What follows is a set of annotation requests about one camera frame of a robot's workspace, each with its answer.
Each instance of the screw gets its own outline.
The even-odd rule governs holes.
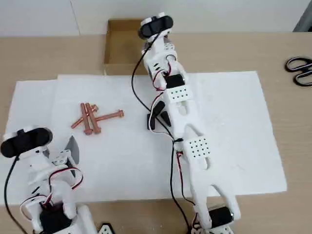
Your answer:
[[[91,106],[91,110],[92,110],[92,112],[97,112],[97,111],[98,111],[98,106],[92,105],[92,106]],[[71,128],[72,128],[72,129],[76,128],[81,122],[83,122],[83,117],[81,117],[81,118],[78,119],[75,123],[73,123],[72,126],[71,126]]]
[[[115,113],[99,116],[99,117],[96,118],[96,121],[106,120],[106,119],[115,118],[115,117],[122,118],[123,116],[124,116],[123,110],[118,110]]]
[[[80,104],[80,108],[81,108],[81,114],[82,114],[82,119],[83,119],[83,123],[84,123],[84,133],[86,135],[91,135],[92,134],[92,129],[90,128],[89,125],[89,121],[88,121],[88,117],[87,117],[87,113],[86,113],[86,108],[84,103]]]
[[[86,103],[86,107],[87,107],[87,110],[89,112],[89,117],[91,119],[91,122],[92,122],[92,125],[93,125],[93,131],[95,134],[99,134],[101,133],[101,128],[98,126],[98,123],[97,123],[97,120],[96,118],[94,117],[94,114],[92,112],[92,109],[91,109],[91,106],[89,103]]]

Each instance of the black wire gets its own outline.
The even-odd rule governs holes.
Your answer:
[[[19,156],[16,156],[13,163],[12,163],[12,166],[9,170],[9,173],[6,177],[6,180],[5,180],[5,184],[4,184],[4,204],[5,204],[5,208],[6,208],[6,211],[8,212],[9,216],[11,217],[11,219],[15,222],[15,224],[19,227],[19,229],[24,233],[24,234],[27,234],[27,231],[21,226],[21,224],[13,217],[10,209],[9,209],[9,206],[8,206],[8,201],[7,201],[7,187],[8,187],[8,183],[9,183],[9,179],[11,177],[11,174],[12,174],[12,171],[15,167],[15,164],[16,162],[19,160]]]
[[[185,196],[184,196],[184,189],[183,189],[183,176],[182,176],[182,173],[181,173],[181,193],[182,193],[182,197],[184,198],[184,200],[192,203],[194,206],[195,206],[195,203],[189,199],[187,199]]]
[[[174,196],[174,191],[173,191],[173,186],[172,186],[172,179],[173,179],[173,168],[174,168],[174,154],[175,154],[175,143],[172,142],[172,152],[171,152],[171,169],[170,169],[170,192],[171,192],[171,197],[174,200],[176,206],[179,208],[179,210],[181,211],[184,221],[187,225],[187,230],[188,233],[191,233],[191,227],[189,224],[189,221],[187,220],[187,217],[183,211],[183,209],[181,208],[180,204],[178,203],[178,201],[176,200],[175,196]]]
[[[145,107],[146,110],[148,110],[149,112],[151,112],[151,109],[148,108],[144,102],[137,96],[137,93],[134,89],[134,77],[135,77],[135,73],[137,71],[137,68],[139,67],[140,63],[142,62],[144,56],[146,55],[146,53],[150,50],[150,48],[152,47],[152,45],[154,44],[155,40],[157,40],[157,38],[159,37],[160,33],[158,33],[158,35],[154,38],[154,40],[150,43],[150,45],[146,48],[146,50],[144,51],[144,53],[142,54],[140,60],[137,62],[133,72],[132,72],[132,76],[131,76],[131,88],[132,88],[132,92],[133,94],[136,96],[137,100],[142,104],[142,106]],[[166,131],[168,132],[168,134],[172,137],[171,132],[169,131],[169,129],[166,127],[166,125],[164,123],[162,123],[160,121],[160,119],[158,117],[156,117],[157,121],[164,127],[164,129],[166,129]]]
[[[148,110],[149,112],[151,112],[151,109],[148,108],[144,102],[137,96],[137,93],[134,89],[134,77],[135,77],[135,74],[136,74],[136,71],[137,71],[137,68],[139,67],[140,63],[142,62],[144,56],[146,55],[146,53],[150,50],[150,48],[153,46],[154,42],[157,40],[157,38],[159,37],[160,33],[158,33],[158,35],[154,38],[154,40],[149,44],[149,46],[146,48],[146,50],[144,51],[144,53],[142,54],[141,58],[139,59],[139,61],[137,62],[133,72],[132,72],[132,76],[131,76],[131,88],[132,88],[132,92],[133,94],[136,96],[137,100],[142,104],[142,106],[145,107],[146,110]],[[160,119],[158,117],[156,117],[157,121],[164,127],[164,129],[168,132],[168,134],[172,136],[171,132],[169,131],[169,129],[166,127],[166,125],[164,123],[162,123],[160,121]],[[183,218],[185,220],[185,223],[187,225],[187,229],[188,229],[188,233],[191,233],[191,227],[189,225],[189,222],[187,220],[187,217],[183,211],[183,209],[181,208],[181,206],[179,205],[179,203],[177,202],[174,194],[173,194],[173,187],[172,187],[172,179],[173,179],[173,167],[174,167],[174,152],[175,152],[175,148],[174,148],[174,144],[175,142],[173,141],[172,142],[172,155],[171,155],[171,170],[170,170],[170,191],[171,191],[171,197],[172,199],[174,200],[176,206],[179,208],[179,210],[181,211],[182,215],[183,215]]]

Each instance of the white foam sheet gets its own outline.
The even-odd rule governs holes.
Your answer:
[[[6,133],[15,132],[31,125],[51,127],[51,110],[54,102],[54,92],[57,80],[18,81],[15,86]],[[5,178],[9,172],[12,158],[0,157],[0,186],[4,187]],[[27,193],[27,165],[18,162],[11,175],[8,186],[8,202],[20,203]]]
[[[286,180],[256,72],[189,75],[206,132],[212,139],[210,145],[221,156],[219,162],[224,166],[224,176],[233,185],[234,193],[285,191]],[[135,86],[138,95],[150,105],[156,95],[150,79],[139,76]],[[97,104],[98,115],[123,109],[125,117],[100,122],[102,133],[86,136],[82,125],[74,130],[70,128],[72,122],[80,117],[80,102]],[[147,111],[132,94],[129,77],[58,77],[51,123],[47,124],[54,134],[50,150],[63,149],[70,135],[77,140],[79,167],[84,173],[84,182],[75,193],[77,201],[171,197],[171,141],[166,136],[146,130],[146,114]],[[156,130],[160,131],[159,124],[156,125]],[[190,196],[186,164],[182,165],[182,170],[185,195]],[[18,177],[17,171],[19,175],[25,172],[23,168],[15,170],[11,187],[26,191],[26,178]],[[1,182],[5,179],[4,174],[1,174]],[[176,160],[174,192],[181,197]],[[216,194],[211,189],[207,196]],[[21,202],[24,196],[23,193],[9,191],[9,202]]]

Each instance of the cable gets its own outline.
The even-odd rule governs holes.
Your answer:
[[[19,212],[22,214],[22,216],[27,219],[28,221],[31,221],[31,218],[29,218],[25,212],[23,211],[23,208],[26,204],[30,203],[30,202],[33,202],[33,201],[36,201],[37,203],[40,203],[40,202],[43,202],[43,201],[46,201],[47,199],[47,196],[45,195],[36,195],[36,196],[32,196],[26,200],[24,200],[20,206],[19,206]]]
[[[172,186],[172,179],[173,179],[173,170],[174,170],[174,154],[175,154],[175,143],[174,141],[172,142],[172,152],[171,152],[171,170],[170,170],[170,192],[171,192],[171,197],[174,200],[176,206],[179,208],[179,210],[181,211],[185,224],[187,226],[187,230],[188,233],[191,233],[191,227],[189,225],[189,221],[187,220],[187,217],[183,211],[183,209],[181,208],[180,204],[178,203],[178,201],[176,200],[175,196],[174,196],[174,192],[173,192],[173,186]]]
[[[82,183],[82,181],[83,181],[83,174],[82,174],[81,170],[79,170],[79,169],[76,168],[76,167],[67,167],[67,168],[63,168],[63,169],[60,169],[60,170],[57,170],[57,171],[51,173],[50,176],[49,176],[49,179],[48,179],[50,194],[48,195],[46,201],[44,202],[44,204],[43,204],[44,206],[45,206],[47,203],[49,203],[49,202],[51,201],[51,199],[52,199],[52,185],[51,185],[51,178],[52,178],[52,176],[54,176],[54,175],[56,175],[56,174],[58,174],[58,173],[66,172],[66,171],[78,171],[78,172],[80,172],[80,174],[81,174],[81,179],[80,179],[80,181],[79,181],[78,183],[75,183],[75,184],[72,186],[72,190],[74,190],[75,188],[77,188],[77,187]]]
[[[171,74],[171,65],[170,65],[170,62],[169,62],[169,61],[168,61],[168,66],[169,66],[168,75],[170,76],[170,74]]]
[[[81,174],[81,179],[80,179],[80,181],[79,181],[78,183],[75,183],[75,184],[72,186],[72,189],[77,188],[77,187],[82,183],[82,181],[83,181],[83,174],[82,174],[81,170],[79,170],[79,169],[76,168],[76,167],[67,167],[67,168],[63,168],[63,169],[57,170],[57,171],[55,171],[55,172],[53,172],[53,173],[50,174],[49,179],[48,179],[50,192],[51,192],[51,190],[52,190],[52,186],[51,186],[51,178],[52,178],[52,176],[54,176],[54,175],[56,175],[56,174],[58,174],[58,173],[66,172],[66,171],[78,171],[78,172],[80,172],[80,174]]]
[[[158,72],[156,72],[154,78],[152,79],[153,87],[156,89],[156,91],[165,91],[165,90],[160,89],[159,87],[156,87],[156,86],[155,86],[155,80],[156,80],[158,74],[159,74],[160,72],[163,72],[164,70],[165,70],[165,69],[160,69]]]
[[[12,174],[12,171],[15,167],[15,164],[16,162],[19,160],[19,155],[15,157],[13,163],[12,163],[12,166],[9,170],[9,173],[5,179],[5,184],[4,184],[4,204],[5,204],[5,208],[6,208],[6,211],[8,212],[10,218],[15,222],[15,224],[18,226],[18,228],[24,233],[24,234],[28,234],[27,231],[21,226],[21,224],[13,217],[10,209],[9,209],[9,206],[8,206],[8,201],[7,201],[7,187],[8,187],[8,183],[9,183],[9,179],[11,177],[11,174]]]
[[[137,62],[133,72],[132,72],[132,76],[131,76],[131,88],[132,88],[132,92],[133,94],[136,96],[137,100],[142,104],[142,106],[145,107],[146,110],[148,110],[149,112],[151,112],[150,108],[148,108],[144,102],[137,96],[137,93],[134,89],[134,77],[137,71],[138,66],[140,65],[140,63],[142,62],[144,56],[146,55],[146,53],[150,50],[150,48],[152,47],[152,45],[154,44],[154,42],[157,40],[157,38],[159,37],[160,33],[158,33],[158,35],[154,38],[154,40],[150,43],[150,45],[146,48],[146,50],[144,51],[144,53],[142,54],[141,58],[139,59],[139,61]],[[168,134],[170,136],[172,136],[171,132],[169,131],[169,129],[166,127],[166,125],[164,123],[162,123],[160,121],[160,119],[158,117],[156,117],[157,121],[164,127],[164,129],[168,132]]]
[[[177,159],[177,165],[178,165],[178,168],[179,168],[179,172],[180,172],[180,180],[181,180],[181,193],[182,193],[182,197],[184,198],[184,200],[192,203],[194,206],[195,206],[195,203],[189,199],[187,199],[185,196],[184,196],[184,189],[183,189],[183,174],[182,174],[182,168],[181,168],[181,163],[180,163],[180,157],[181,157],[181,154],[180,152],[177,152],[176,153],[176,159]]]
[[[134,89],[134,76],[136,73],[136,70],[138,68],[138,66],[140,65],[140,63],[142,62],[144,56],[146,55],[146,53],[150,50],[150,48],[153,46],[154,42],[157,40],[157,38],[159,37],[160,33],[158,33],[158,35],[154,38],[154,40],[150,43],[150,45],[146,48],[146,50],[144,51],[144,53],[142,54],[141,58],[139,59],[139,61],[137,62],[133,72],[132,72],[132,76],[131,76],[131,88],[132,88],[132,92],[135,95],[135,97],[137,98],[137,100],[142,104],[142,106],[145,107],[146,110],[148,110],[149,112],[151,112],[151,110],[144,104],[144,102],[137,96],[136,91]],[[168,134],[173,138],[171,132],[169,131],[169,129],[165,126],[165,124],[163,124],[160,119],[158,117],[156,117],[157,121],[164,127],[164,129],[168,132]],[[176,206],[179,208],[179,210],[181,211],[183,218],[185,220],[185,223],[187,225],[187,229],[188,229],[188,233],[191,233],[191,227],[189,225],[189,222],[187,220],[187,217],[183,211],[183,209],[181,208],[181,206],[179,205],[179,203],[177,202],[174,194],[173,194],[173,186],[172,186],[172,179],[173,179],[173,166],[174,166],[174,152],[175,152],[175,148],[174,148],[174,141],[172,143],[172,153],[171,153],[171,170],[170,170],[170,191],[171,191],[171,197],[174,200]]]

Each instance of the brown cardboard box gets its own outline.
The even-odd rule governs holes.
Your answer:
[[[141,19],[110,19],[107,25],[104,69],[108,75],[131,75],[141,57],[144,41],[137,31]],[[143,62],[136,74],[147,74]]]

